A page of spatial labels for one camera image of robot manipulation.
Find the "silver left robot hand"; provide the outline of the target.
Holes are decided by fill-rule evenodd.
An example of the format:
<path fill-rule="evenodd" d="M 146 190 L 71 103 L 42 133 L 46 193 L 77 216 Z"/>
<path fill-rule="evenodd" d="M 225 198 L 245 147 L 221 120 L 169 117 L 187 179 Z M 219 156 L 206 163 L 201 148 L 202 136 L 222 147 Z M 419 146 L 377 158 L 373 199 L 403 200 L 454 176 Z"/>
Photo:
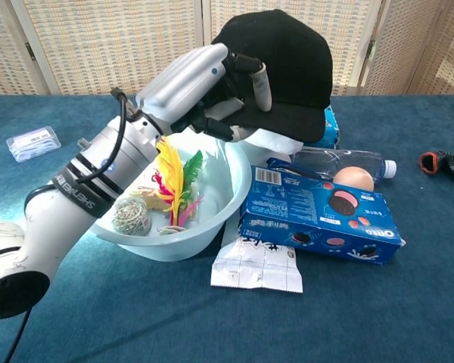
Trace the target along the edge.
<path fill-rule="evenodd" d="M 253 126 L 230 126 L 223 120 L 244 107 L 236 97 L 206 107 L 202 99 L 230 73 L 252 80 L 259 110 L 272 109 L 266 65 L 258 58 L 239 54 L 217 43 L 195 48 L 175 59 L 135 97 L 136 116 L 143 116 L 164 135 L 191 127 L 214 138 L 236 142 L 253 133 Z"/>

